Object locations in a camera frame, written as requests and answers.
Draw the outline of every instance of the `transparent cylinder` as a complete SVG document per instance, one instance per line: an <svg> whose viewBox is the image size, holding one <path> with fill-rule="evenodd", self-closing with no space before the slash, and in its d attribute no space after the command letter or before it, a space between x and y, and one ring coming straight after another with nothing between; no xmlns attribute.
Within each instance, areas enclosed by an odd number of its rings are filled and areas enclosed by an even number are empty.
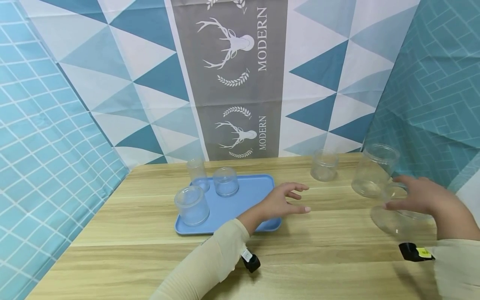
<svg viewBox="0 0 480 300"><path fill-rule="evenodd" d="M337 153L325 149L316 150L312 156L310 175L318 181L330 181L335 178L337 165Z"/></svg>
<svg viewBox="0 0 480 300"><path fill-rule="evenodd" d="M352 188L367 198L377 198L389 182L400 153L384 144L365 146L357 166Z"/></svg>
<svg viewBox="0 0 480 300"><path fill-rule="evenodd" d="M188 174L192 185L202 188L204 192L210 189L207 173L205 172L204 160L201 158L193 158L187 162Z"/></svg>
<svg viewBox="0 0 480 300"><path fill-rule="evenodd" d="M237 173L234 169L223 167L213 173L215 191L219 196L230 197L239 190Z"/></svg>
<svg viewBox="0 0 480 300"><path fill-rule="evenodd" d="M383 203L400 201L408 196L408 188L403 183L389 183L381 192ZM435 221L432 216L399 210L388 211L381 206L372 208L370 216L375 225L395 238L398 243L412 242L422 246L436 244Z"/></svg>
<svg viewBox="0 0 480 300"><path fill-rule="evenodd" d="M205 193L199 186L192 185L181 189L175 195L175 206L180 220L188 226L198 226L205 222L210 215Z"/></svg>

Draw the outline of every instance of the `gray banner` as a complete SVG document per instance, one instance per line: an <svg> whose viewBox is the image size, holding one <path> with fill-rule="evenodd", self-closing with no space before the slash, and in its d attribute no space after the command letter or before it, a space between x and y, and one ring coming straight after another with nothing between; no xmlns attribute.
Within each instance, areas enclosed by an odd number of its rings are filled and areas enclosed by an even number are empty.
<svg viewBox="0 0 480 300"><path fill-rule="evenodd" d="M288 0L172 4L210 160L278 156Z"/></svg>

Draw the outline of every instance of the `clear plastic cup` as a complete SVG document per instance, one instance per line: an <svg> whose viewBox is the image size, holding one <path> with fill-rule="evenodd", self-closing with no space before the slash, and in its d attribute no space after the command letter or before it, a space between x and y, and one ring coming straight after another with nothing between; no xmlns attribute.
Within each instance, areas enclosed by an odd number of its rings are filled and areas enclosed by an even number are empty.
<svg viewBox="0 0 480 300"><path fill-rule="evenodd" d="M352 188L367 198L377 198L389 182L400 153L384 144L367 145L357 166Z"/></svg>
<svg viewBox="0 0 480 300"><path fill-rule="evenodd" d="M188 226L198 226L205 222L210 215L205 193L196 185L181 189L175 195L175 206L180 220Z"/></svg>
<svg viewBox="0 0 480 300"><path fill-rule="evenodd" d="M207 192L210 189L207 173L205 172L204 160L201 158L193 158L187 161L187 170L190 175L192 185L197 185Z"/></svg>
<svg viewBox="0 0 480 300"><path fill-rule="evenodd" d="M312 156L310 175L318 181L330 181L336 175L338 154L330 150L316 150Z"/></svg>
<svg viewBox="0 0 480 300"><path fill-rule="evenodd" d="M221 197L233 196L239 190L237 173L234 169L223 167L213 173L216 193Z"/></svg>

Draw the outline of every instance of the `laurel wreath design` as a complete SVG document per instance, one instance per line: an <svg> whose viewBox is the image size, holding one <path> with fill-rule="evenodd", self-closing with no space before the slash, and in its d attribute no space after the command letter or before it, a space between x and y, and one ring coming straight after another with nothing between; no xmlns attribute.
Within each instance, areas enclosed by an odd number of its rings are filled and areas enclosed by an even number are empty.
<svg viewBox="0 0 480 300"><path fill-rule="evenodd" d="M244 154L235 154L233 152L228 152L228 154L230 154L231 156L233 157L236 157L236 158L245 158L247 156L250 156L250 154L253 153L253 149L250 148L250 150L248 150L247 152L245 152Z"/></svg>
<svg viewBox="0 0 480 300"><path fill-rule="evenodd" d="M245 3L246 3L247 0L231 0L231 1L232 1L233 3L235 3L235 5L236 5L238 8L242 9L242 10L243 10L243 13L245 14L245 11L246 11L246 9L245 9ZM218 0L208 0L208 1L207 1L207 10L209 10L210 8L212 8L212 6L213 6L215 3L217 3L217 2L218 2Z"/></svg>
<svg viewBox="0 0 480 300"><path fill-rule="evenodd" d="M223 83L226 86L239 86L239 85L244 84L248 80L248 78L250 77L249 73L250 73L250 71L247 68L247 71L243 72L240 75L240 77L237 78L237 79L228 80L228 79L223 78L220 75L217 75L217 78L218 78L218 81L220 81L221 83Z"/></svg>
<svg viewBox="0 0 480 300"><path fill-rule="evenodd" d="M225 110L223 112L223 117L228 116L231 112L239 112L249 119L252 117L252 114L250 113L250 111L241 106L232 106L229 109Z"/></svg>

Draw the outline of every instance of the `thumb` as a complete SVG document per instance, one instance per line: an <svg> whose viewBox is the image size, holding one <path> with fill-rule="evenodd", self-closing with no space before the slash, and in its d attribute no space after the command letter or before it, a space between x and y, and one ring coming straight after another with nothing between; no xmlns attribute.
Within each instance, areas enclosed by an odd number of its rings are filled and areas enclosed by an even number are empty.
<svg viewBox="0 0 480 300"><path fill-rule="evenodd" d="M289 205L288 206L288 213L289 214L307 214L312 209L308 206L302 206L302 205Z"/></svg>
<svg viewBox="0 0 480 300"><path fill-rule="evenodd" d="M408 203L406 200L393 200L387 203L384 203L383 208L385 210L408 210Z"/></svg>

